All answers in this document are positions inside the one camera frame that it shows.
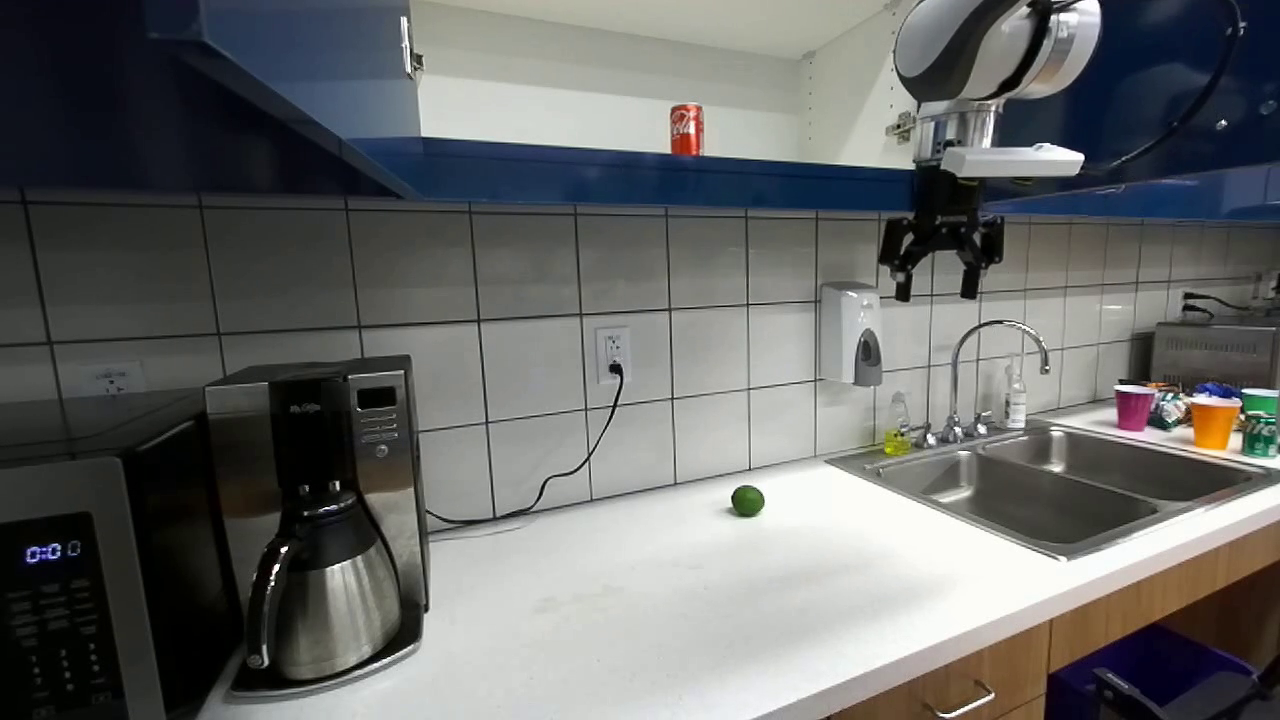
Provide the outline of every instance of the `tile backsplash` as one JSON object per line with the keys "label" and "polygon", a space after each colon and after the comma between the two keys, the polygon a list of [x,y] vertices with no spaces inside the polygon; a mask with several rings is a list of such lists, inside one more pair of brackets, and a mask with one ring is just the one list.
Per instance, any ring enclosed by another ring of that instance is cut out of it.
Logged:
{"label": "tile backsplash", "polygon": [[[32,195],[0,203],[0,400],[194,387],[244,362],[403,353],[429,504],[497,516],[595,438],[612,387],[595,329],[633,329],[633,380],[595,460],[545,509],[873,447],[946,412],[962,329],[1027,321],[962,353],[961,412],[1085,402],[1133,373],[1133,336],[1180,292],[1249,301],[1280,227],[1012,220],[1004,263],[961,301],[932,255],[914,301],[874,268],[881,215],[421,209],[363,201]],[[817,288],[884,292],[884,383],[817,380]]]}

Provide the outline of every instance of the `white countertop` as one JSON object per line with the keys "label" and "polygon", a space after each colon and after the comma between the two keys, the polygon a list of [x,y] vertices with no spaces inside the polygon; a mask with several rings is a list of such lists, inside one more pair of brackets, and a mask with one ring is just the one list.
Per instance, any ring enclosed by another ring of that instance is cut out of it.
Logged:
{"label": "white countertop", "polygon": [[205,714],[823,714],[1276,520],[1264,486],[1052,558],[817,460],[745,473],[431,534],[415,656]]}

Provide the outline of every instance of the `coffee maker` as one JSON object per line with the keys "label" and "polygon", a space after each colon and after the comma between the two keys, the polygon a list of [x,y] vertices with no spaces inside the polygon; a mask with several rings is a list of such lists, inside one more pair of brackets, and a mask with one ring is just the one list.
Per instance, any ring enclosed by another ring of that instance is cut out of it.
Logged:
{"label": "coffee maker", "polygon": [[244,368],[205,387],[244,665],[309,690],[421,643],[429,552],[403,356]]}

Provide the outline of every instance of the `stainless steel sink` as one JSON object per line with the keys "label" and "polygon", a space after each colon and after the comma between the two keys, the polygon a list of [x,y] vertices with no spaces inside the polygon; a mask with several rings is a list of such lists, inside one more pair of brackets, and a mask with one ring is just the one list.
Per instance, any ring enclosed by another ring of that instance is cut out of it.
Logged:
{"label": "stainless steel sink", "polygon": [[1012,534],[1085,555],[1174,513],[1266,486],[1276,473],[1037,427],[899,460],[836,460],[873,482]]}

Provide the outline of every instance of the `ceiling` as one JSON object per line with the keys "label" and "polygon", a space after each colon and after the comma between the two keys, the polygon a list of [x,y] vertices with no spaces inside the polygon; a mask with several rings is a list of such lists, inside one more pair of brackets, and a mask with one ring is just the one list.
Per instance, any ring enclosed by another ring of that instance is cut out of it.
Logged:
{"label": "ceiling", "polygon": [[899,0],[429,0],[595,32],[800,58]]}

